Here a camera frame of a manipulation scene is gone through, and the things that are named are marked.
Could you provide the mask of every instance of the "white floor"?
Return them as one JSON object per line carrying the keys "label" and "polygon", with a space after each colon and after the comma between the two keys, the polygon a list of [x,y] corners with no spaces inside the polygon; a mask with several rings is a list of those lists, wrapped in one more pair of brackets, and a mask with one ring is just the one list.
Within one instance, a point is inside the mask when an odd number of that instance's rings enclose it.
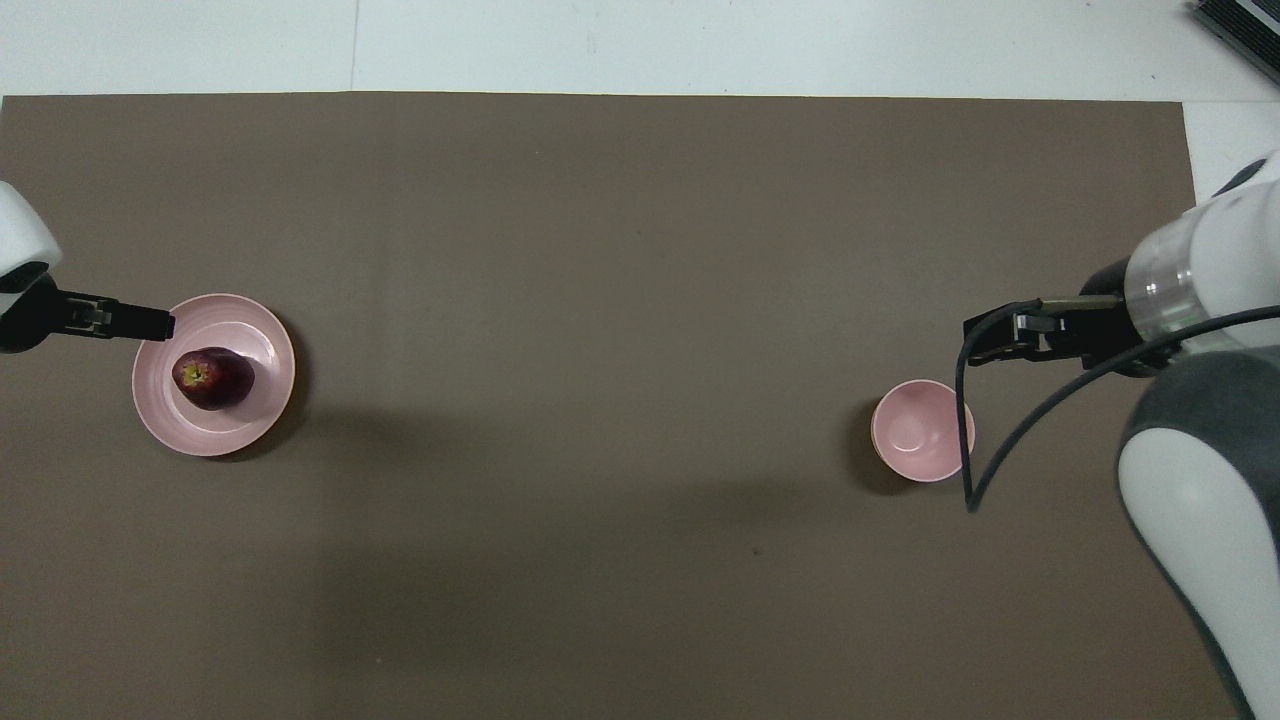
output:
{"label": "white floor", "polygon": [[1171,100],[1201,197],[1280,147],[1183,0],[0,0],[0,96],[343,90]]}

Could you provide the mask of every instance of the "dark red apple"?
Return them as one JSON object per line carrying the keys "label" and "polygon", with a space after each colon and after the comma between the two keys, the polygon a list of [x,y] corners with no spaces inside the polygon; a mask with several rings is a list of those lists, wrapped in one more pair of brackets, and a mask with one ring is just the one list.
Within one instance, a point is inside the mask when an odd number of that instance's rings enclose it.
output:
{"label": "dark red apple", "polygon": [[225,347],[202,347],[173,364],[173,382],[196,407],[223,410],[248,396],[253,365]]}

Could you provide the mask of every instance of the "pink bowl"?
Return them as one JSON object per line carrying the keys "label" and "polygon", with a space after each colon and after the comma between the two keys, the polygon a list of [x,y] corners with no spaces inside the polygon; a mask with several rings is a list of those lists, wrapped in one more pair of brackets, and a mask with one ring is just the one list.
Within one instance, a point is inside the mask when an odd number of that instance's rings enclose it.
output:
{"label": "pink bowl", "polygon": [[[969,450],[977,430],[965,406]],[[884,393],[872,415],[872,445],[895,473],[936,483],[960,470],[956,393],[934,380],[906,380]]]}

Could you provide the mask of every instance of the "pink plate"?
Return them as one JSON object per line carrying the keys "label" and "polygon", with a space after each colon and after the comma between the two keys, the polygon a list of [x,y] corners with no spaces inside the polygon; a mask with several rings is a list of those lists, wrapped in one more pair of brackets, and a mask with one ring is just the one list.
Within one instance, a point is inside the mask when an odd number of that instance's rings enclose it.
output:
{"label": "pink plate", "polygon": [[[969,450],[977,430],[965,406]],[[884,393],[872,414],[872,443],[895,473],[936,483],[960,470],[956,393],[934,380],[908,380]]]}
{"label": "pink plate", "polygon": [[[168,342],[143,341],[133,360],[133,404],[142,424],[178,452],[204,457],[234,452],[275,424],[293,392],[293,343],[270,310],[239,295],[201,295],[170,310]],[[253,365],[253,389],[225,410],[201,410],[173,382],[184,352],[227,347]]]}

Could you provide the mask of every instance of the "black cable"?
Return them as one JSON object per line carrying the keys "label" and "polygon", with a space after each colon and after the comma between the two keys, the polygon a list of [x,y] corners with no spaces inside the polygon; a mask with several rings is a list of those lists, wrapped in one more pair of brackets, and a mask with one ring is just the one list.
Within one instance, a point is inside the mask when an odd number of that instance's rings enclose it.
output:
{"label": "black cable", "polygon": [[969,334],[964,336],[964,345],[960,346],[960,359],[956,360],[955,384],[956,424],[960,428],[960,473],[964,477],[964,501],[966,503],[973,496],[973,469],[970,468],[969,461],[969,418],[965,416],[964,411],[964,369],[969,363],[969,356],[973,355],[973,346],[977,345],[979,337],[1000,323],[1012,319],[1012,316],[1019,313],[1039,310],[1041,305],[1042,302],[1039,300],[1024,300],[996,307],[991,313],[987,313],[987,316],[978,320],[978,324],[969,331]]}
{"label": "black cable", "polygon": [[[970,469],[968,468],[968,465],[964,465],[965,505],[968,506],[969,512],[978,511],[978,506],[982,503],[982,497],[987,492],[987,487],[991,484],[991,479],[996,475],[996,470],[1000,469],[1000,465],[1005,461],[1005,457],[1009,456],[1009,454],[1014,450],[1014,446],[1018,445],[1018,442],[1023,438],[1023,436],[1025,436],[1027,432],[1030,430],[1032,427],[1036,425],[1036,423],[1038,423],[1041,418],[1047,415],[1050,410],[1056,407],[1060,402],[1062,402],[1071,395],[1075,395],[1078,389],[1101,378],[1102,375],[1106,375],[1107,373],[1119,369],[1123,365],[1133,363],[1139,357],[1143,357],[1146,355],[1149,355],[1171,345],[1183,342],[1184,340],[1190,340],[1193,337],[1220,331],[1222,328],[1229,328],[1231,325],[1243,325],[1245,323],[1256,323],[1258,320],[1270,320],[1276,318],[1280,318],[1280,305],[1270,305],[1266,307],[1256,307],[1253,310],[1231,313],[1230,315],[1222,315],[1221,318],[1213,318],[1211,320],[1196,323],[1194,325],[1189,325],[1180,331],[1175,331],[1166,336],[1161,336],[1155,340],[1147,341],[1135,347],[1130,347],[1129,350],[1125,350],[1124,352],[1115,355],[1114,357],[1108,357],[1103,363],[1100,363],[1093,369],[1082,373],[1071,382],[1060,387],[1053,395],[1046,397],[1043,402],[1037,405],[1036,409],[1030,411],[1030,414],[1028,414],[1025,418],[1023,418],[1020,423],[1018,423],[1018,427],[1015,427],[1014,430],[1009,433],[1009,437],[1005,438],[1005,442],[1000,443],[1000,447],[992,456],[991,462],[987,465],[987,469],[982,473],[982,479],[978,480],[978,486],[973,488],[973,492],[969,492],[970,483],[973,482],[972,477],[969,475]],[[966,336],[965,347],[972,347],[969,340],[970,338]],[[965,360],[966,357],[961,356],[960,365],[964,365]],[[964,391],[961,389],[963,380],[964,380],[964,372],[957,365],[957,372],[956,372],[957,398],[964,396]],[[968,461],[968,455],[969,455],[966,452],[968,442],[965,442],[968,439],[968,429],[964,427],[964,405],[961,404],[957,407],[961,421],[960,456],[963,461]]]}

